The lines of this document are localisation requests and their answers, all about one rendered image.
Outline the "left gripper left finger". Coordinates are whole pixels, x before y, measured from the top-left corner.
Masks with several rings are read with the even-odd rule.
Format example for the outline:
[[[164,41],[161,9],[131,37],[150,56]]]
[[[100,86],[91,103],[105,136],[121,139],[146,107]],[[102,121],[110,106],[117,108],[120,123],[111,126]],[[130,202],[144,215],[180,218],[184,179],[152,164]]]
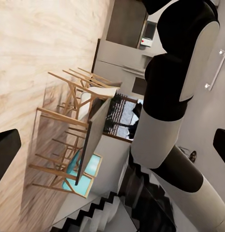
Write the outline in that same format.
[[[18,129],[0,133],[0,181],[21,148]]]

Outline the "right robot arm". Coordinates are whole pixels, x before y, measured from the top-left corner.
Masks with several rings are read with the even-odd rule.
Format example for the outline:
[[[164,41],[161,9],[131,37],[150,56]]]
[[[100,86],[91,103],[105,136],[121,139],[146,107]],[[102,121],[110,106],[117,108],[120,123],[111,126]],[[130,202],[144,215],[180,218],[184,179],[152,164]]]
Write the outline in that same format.
[[[149,15],[170,1],[140,0]],[[198,232],[225,232],[225,203],[175,144],[220,31],[217,7],[211,0],[178,0],[163,11],[156,29],[166,53],[146,67],[132,154],[151,169]]]

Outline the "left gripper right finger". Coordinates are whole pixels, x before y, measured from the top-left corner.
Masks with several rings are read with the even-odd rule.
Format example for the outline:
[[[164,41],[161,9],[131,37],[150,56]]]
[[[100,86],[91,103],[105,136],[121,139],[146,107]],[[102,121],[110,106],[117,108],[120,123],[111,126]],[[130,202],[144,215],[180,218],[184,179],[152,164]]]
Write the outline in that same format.
[[[213,140],[213,146],[225,162],[225,130],[217,129]]]

